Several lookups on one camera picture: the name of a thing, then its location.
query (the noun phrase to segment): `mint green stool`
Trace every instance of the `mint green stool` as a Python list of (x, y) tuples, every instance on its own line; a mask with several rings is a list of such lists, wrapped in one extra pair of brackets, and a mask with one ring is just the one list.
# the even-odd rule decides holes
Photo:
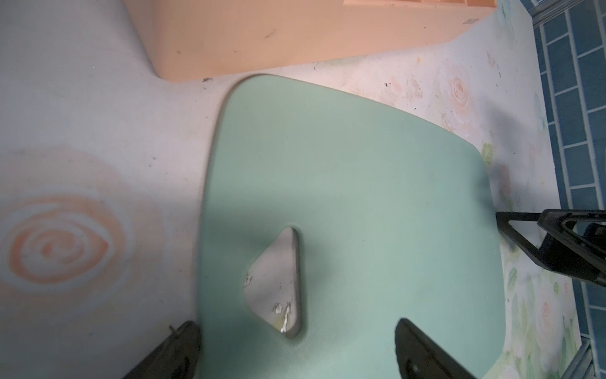
[[(454, 134), (348, 93), (254, 76), (225, 101), (204, 196), (201, 378), (399, 378), (402, 317), (478, 378), (501, 353), (488, 176)], [(292, 339), (242, 290), (287, 226), (300, 243)]]

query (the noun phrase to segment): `orange swirl pattern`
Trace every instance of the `orange swirl pattern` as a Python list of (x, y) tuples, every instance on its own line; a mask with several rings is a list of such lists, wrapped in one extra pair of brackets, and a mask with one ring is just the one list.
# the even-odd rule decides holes
[(451, 112), (461, 122), (468, 121), (471, 112), (470, 93), (466, 73), (459, 67), (445, 65), (439, 72), (439, 84), (442, 95), (447, 99)]
[(2, 217), (0, 241), (2, 278), (30, 290), (81, 284), (129, 251), (124, 222), (107, 202), (73, 194), (20, 202)]

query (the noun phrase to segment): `dirt speck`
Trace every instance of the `dirt speck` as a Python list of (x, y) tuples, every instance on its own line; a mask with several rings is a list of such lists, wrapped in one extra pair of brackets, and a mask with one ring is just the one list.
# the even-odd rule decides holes
[(423, 91), (421, 90), (421, 86), (419, 86), (419, 83), (414, 78), (406, 80), (406, 85), (404, 87), (406, 88), (405, 97), (409, 101), (415, 101), (423, 98)]
[(268, 34), (267, 36), (265, 36), (265, 39), (267, 39), (267, 38), (269, 38), (269, 37), (273, 36), (273, 35), (274, 35), (274, 33), (276, 33), (276, 29), (272, 29), (272, 30), (269, 32), (269, 34)]
[(246, 275), (246, 279), (244, 279), (244, 288), (248, 287), (250, 283), (253, 281), (253, 276), (249, 273)]
[(494, 59), (494, 56), (490, 52), (486, 52), (486, 56), (488, 57), (488, 66), (493, 69), (496, 65), (496, 60)]

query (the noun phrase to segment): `blue tiled wall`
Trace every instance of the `blue tiled wall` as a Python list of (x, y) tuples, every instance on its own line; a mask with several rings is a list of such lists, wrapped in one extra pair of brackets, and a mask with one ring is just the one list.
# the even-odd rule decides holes
[[(536, 4), (522, 3), (527, 9)], [(585, 0), (534, 30), (564, 209), (604, 209), (606, 203), (605, 15), (606, 0)], [(606, 289), (573, 285), (581, 334), (596, 352), (597, 376), (606, 377)]]

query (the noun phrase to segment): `metal bar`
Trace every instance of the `metal bar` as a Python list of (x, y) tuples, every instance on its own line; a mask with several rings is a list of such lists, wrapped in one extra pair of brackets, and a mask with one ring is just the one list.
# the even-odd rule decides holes
[(581, 1), (583, 0), (545, 0), (539, 3), (528, 11), (532, 16), (532, 27), (538, 28), (539, 25), (554, 19)]

